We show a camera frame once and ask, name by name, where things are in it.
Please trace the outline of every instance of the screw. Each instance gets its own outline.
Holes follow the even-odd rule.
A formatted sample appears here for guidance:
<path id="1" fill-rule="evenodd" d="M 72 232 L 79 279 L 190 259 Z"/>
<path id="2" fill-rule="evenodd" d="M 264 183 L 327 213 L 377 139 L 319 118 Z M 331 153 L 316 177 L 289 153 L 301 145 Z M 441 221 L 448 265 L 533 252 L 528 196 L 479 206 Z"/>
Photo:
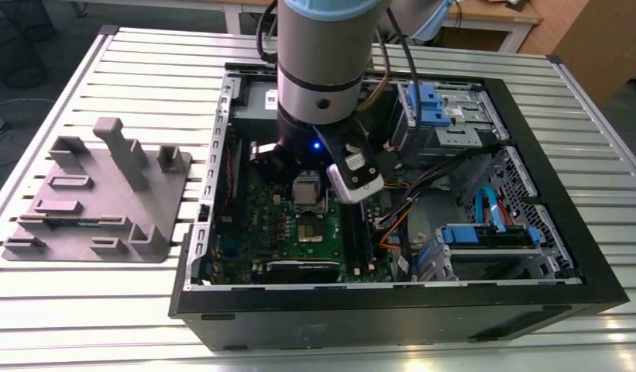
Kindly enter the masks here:
<path id="1" fill-rule="evenodd" d="M 324 110 L 329 107 L 331 101 L 328 99 L 319 99 L 316 105 L 320 110 Z"/>

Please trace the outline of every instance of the blue cable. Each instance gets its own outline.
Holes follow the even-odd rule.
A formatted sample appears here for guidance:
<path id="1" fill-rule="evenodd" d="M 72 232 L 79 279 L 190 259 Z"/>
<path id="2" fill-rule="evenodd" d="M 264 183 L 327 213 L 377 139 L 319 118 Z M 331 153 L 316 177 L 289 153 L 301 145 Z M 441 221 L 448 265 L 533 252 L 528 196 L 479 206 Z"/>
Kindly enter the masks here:
<path id="1" fill-rule="evenodd" d="M 496 226 L 496 231 L 505 233 L 504 220 L 500 214 L 500 206 L 496 204 L 495 191 L 489 186 L 481 186 L 476 193 L 476 223 L 485 223 L 483 220 L 483 197 L 487 197 L 487 202 L 491 205 L 491 219 Z"/>
<path id="2" fill-rule="evenodd" d="M 0 164 L 0 167 L 7 167 L 10 164 L 14 164 L 19 161 L 19 159 L 8 161 L 7 163 Z"/>

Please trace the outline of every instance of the floor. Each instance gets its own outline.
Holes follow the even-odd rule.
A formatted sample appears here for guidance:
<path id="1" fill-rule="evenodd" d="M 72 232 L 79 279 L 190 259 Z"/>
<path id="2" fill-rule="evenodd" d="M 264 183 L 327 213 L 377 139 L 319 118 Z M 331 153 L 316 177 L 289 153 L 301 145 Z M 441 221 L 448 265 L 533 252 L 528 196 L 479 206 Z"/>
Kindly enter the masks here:
<path id="1" fill-rule="evenodd" d="M 44 4 L 58 30 L 52 40 L 36 44 L 50 69 L 48 80 L 39 87 L 24 90 L 7 89 L 0 83 L 0 102 L 15 98 L 54 100 L 58 97 L 103 24 L 219 33 L 226 31 L 220 12 L 90 4 L 88 16 L 76 18 L 70 3 Z M 252 33 L 255 22 L 249 17 L 243 17 L 241 27 L 244 33 Z M 10 131 L 0 136 L 0 164 L 16 160 L 23 154 L 50 109 L 48 102 L 15 102 L 0 107 L 0 116 L 11 125 Z M 636 91 L 629 85 L 603 111 L 636 153 Z M 0 167 L 0 187 L 12 168 L 14 164 Z"/>

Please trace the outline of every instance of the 3d printed holder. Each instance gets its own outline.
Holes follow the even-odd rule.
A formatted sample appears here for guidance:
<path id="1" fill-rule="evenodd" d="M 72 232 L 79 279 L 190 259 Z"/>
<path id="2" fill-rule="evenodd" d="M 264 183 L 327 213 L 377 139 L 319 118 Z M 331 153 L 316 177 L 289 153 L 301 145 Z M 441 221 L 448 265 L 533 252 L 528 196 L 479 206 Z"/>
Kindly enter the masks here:
<path id="1" fill-rule="evenodd" d="M 166 145 L 144 151 L 122 130 L 120 119 L 99 118 L 94 133 L 107 150 L 79 137 L 56 139 L 56 164 L 3 243 L 7 260 L 166 260 L 191 154 Z"/>

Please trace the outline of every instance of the slotted metal surface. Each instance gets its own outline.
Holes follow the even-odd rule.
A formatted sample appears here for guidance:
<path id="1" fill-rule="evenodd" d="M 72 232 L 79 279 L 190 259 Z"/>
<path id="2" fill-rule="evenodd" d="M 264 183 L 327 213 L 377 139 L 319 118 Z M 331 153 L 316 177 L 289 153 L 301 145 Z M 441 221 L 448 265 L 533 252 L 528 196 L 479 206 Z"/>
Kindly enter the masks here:
<path id="1" fill-rule="evenodd" d="M 403 51 L 389 47 L 395 70 Z M 99 36 L 0 193 L 0 242 L 16 228 L 58 135 L 104 147 L 91 126 L 122 118 L 144 148 L 190 151 L 191 181 L 159 264 L 8 262 L 0 257 L 0 368 L 66 370 L 636 371 L 636 160 L 568 71 L 543 57 L 413 49 L 420 72 L 503 78 L 631 303 L 504 343 L 212 353 L 167 317 L 179 244 L 196 214 L 224 62 L 256 62 L 249 36 L 120 29 Z M 380 51 L 373 61 L 381 69 Z"/>

